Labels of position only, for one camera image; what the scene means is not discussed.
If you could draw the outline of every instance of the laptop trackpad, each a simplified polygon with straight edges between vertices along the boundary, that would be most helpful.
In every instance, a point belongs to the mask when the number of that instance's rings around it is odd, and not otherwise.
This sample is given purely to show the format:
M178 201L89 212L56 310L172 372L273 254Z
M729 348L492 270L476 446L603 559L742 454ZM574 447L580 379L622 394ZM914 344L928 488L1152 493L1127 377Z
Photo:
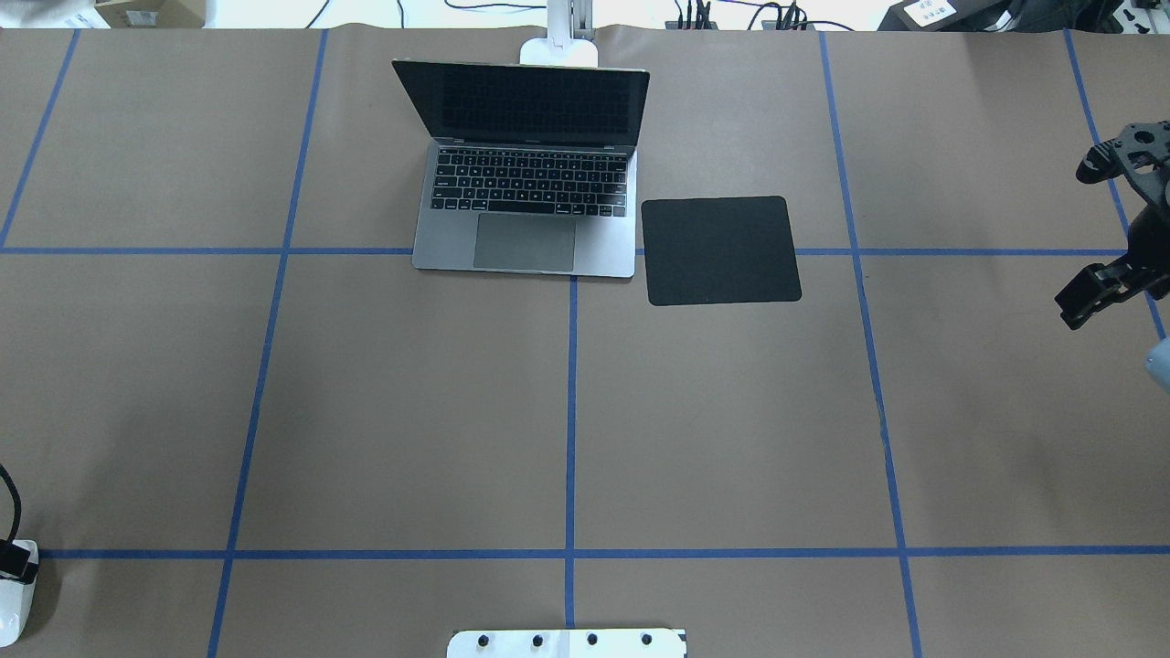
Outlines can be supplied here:
M572 272L577 219L558 214L480 215L475 267Z

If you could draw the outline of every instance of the silver laptop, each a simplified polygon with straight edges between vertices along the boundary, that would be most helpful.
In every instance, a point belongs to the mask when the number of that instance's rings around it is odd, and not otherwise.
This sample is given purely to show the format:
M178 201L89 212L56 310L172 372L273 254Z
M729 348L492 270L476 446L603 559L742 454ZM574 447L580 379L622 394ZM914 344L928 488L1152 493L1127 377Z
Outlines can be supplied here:
M633 276L647 71L393 66L434 138L414 267Z

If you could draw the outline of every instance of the keyboard key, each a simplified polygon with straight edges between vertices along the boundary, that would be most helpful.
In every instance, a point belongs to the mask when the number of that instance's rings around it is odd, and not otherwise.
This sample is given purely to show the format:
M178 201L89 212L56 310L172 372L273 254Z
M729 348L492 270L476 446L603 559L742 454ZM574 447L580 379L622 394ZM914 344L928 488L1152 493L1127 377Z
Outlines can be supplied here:
M552 214L552 204L535 201L488 201L488 210L491 212L538 212Z

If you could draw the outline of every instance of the white device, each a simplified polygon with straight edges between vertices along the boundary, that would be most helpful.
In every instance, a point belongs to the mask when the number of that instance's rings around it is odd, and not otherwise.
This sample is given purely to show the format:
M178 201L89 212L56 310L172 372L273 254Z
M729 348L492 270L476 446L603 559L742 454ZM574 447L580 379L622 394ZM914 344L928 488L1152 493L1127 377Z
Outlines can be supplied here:
M1145 370L1150 377L1170 393L1170 338L1158 343L1145 357Z
M687 631L676 629L558 629L461 631L447 658L686 658Z
M30 562L40 564L41 556L36 551L36 542L16 540L14 544L32 554ZM36 578L25 584L16 581L0 581L0 646L8 646L20 638L28 623L28 614L33 608L33 590Z
M548 36L525 41L519 48L519 63L597 68L597 46L576 39L593 32L593 0L549 0L548 7Z

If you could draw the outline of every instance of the light blue object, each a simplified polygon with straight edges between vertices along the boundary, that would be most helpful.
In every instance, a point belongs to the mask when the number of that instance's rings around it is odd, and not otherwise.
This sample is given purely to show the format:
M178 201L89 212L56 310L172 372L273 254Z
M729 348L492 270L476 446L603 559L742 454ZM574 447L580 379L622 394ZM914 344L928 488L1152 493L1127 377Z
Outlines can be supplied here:
M1145 369L1159 386L1170 393L1170 338L1158 343L1145 357Z

